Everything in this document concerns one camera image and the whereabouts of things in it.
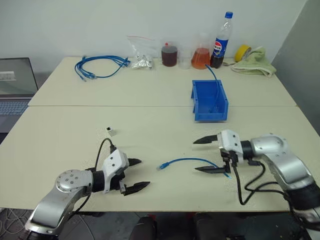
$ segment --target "laptop keyboard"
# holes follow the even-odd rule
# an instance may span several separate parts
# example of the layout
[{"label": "laptop keyboard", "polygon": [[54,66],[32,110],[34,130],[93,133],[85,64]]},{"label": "laptop keyboard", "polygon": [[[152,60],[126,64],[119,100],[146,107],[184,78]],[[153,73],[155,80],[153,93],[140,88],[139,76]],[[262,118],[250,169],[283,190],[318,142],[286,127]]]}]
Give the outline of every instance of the laptop keyboard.
[{"label": "laptop keyboard", "polygon": [[28,101],[0,101],[0,115],[21,115],[28,107]]}]

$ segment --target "plastic bag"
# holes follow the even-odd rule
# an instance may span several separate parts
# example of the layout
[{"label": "plastic bag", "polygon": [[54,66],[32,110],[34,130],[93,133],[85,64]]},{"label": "plastic bag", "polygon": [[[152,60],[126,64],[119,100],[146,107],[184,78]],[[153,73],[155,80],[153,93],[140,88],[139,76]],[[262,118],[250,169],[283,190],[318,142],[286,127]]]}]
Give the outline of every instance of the plastic bag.
[{"label": "plastic bag", "polygon": [[127,38],[134,53],[131,68],[152,70],[154,67],[152,57],[157,57],[155,41],[142,36],[128,36]]}]

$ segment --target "laptop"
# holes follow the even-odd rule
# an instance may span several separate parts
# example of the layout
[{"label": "laptop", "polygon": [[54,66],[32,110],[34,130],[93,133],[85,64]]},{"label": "laptop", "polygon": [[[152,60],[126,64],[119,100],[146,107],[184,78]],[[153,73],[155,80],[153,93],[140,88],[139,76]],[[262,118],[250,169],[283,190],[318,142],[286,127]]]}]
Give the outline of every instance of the laptop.
[{"label": "laptop", "polygon": [[0,58],[0,133],[8,133],[38,86],[28,57]]}]

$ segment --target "orange liquid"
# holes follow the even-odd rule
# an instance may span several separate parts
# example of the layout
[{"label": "orange liquid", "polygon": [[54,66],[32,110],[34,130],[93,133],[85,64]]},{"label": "orange liquid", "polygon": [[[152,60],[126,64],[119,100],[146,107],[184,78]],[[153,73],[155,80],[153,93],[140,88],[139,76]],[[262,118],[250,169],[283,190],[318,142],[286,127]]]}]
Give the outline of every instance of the orange liquid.
[{"label": "orange liquid", "polygon": [[208,48],[199,47],[195,50],[191,64],[195,69],[205,69],[210,65],[210,53]]}]

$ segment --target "robotic arm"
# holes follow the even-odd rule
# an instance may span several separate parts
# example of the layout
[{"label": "robotic arm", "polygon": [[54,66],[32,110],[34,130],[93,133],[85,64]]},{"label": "robotic arm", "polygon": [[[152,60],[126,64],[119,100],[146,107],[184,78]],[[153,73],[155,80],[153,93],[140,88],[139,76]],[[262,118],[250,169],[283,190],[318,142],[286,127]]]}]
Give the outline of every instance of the robotic arm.
[{"label": "robotic arm", "polygon": [[[102,170],[96,171],[94,167],[61,173],[56,178],[53,189],[39,202],[27,220],[25,230],[19,239],[57,240],[65,223],[80,210],[91,193],[120,190],[126,196],[142,190],[150,183],[143,181],[127,187],[124,184],[124,170],[141,161],[127,158],[127,155],[113,144],[110,146],[110,152],[111,154],[104,160]],[[73,212],[75,203],[82,197],[87,197],[86,201]]]},{"label": "robotic arm", "polygon": [[284,192],[296,219],[304,227],[320,231],[320,188],[305,164],[292,153],[285,138],[272,133],[251,140],[240,141],[239,135],[224,130],[217,135],[205,136],[194,144],[218,141],[224,167],[196,168],[205,173],[230,173],[230,164],[236,171],[238,164],[248,160],[249,165],[259,165],[253,158],[263,159],[276,182]]}]

